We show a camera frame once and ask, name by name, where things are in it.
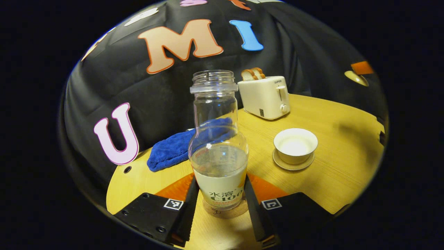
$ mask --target blue towel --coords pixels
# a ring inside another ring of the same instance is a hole
[[[207,143],[222,142],[233,137],[235,132],[230,126],[230,118],[214,119],[201,125],[199,135],[195,138],[196,145],[199,146],[194,151]],[[195,132],[196,129],[177,133],[154,144],[147,161],[148,168],[157,172],[188,160],[188,144]]]

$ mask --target toaster knob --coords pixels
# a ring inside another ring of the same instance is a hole
[[[281,111],[284,112],[284,113],[287,112],[288,111],[288,106],[285,105],[285,104],[282,104],[281,105]]]

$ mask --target toaster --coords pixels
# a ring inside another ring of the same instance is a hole
[[[244,110],[267,120],[290,112],[287,83],[281,76],[238,82]]]

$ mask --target teacup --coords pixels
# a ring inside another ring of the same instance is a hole
[[[317,137],[306,129],[285,129],[274,137],[274,146],[281,160],[299,164],[317,148]]]

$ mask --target pink shape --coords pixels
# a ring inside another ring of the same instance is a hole
[[[120,130],[122,131],[123,138],[125,138],[126,148],[122,151],[117,150],[111,141],[110,134],[108,132],[108,118],[102,118],[94,126],[94,133],[99,137],[102,149],[111,162],[117,165],[125,165],[136,159],[139,153],[139,142],[134,133],[133,127],[128,117],[128,110],[130,109],[129,103],[121,104],[115,108],[111,114],[111,117],[116,119],[119,123]]]
[[[184,0],[180,3],[181,3],[180,6],[186,7],[186,6],[192,6],[192,5],[206,4],[207,1],[205,1],[205,0]]]

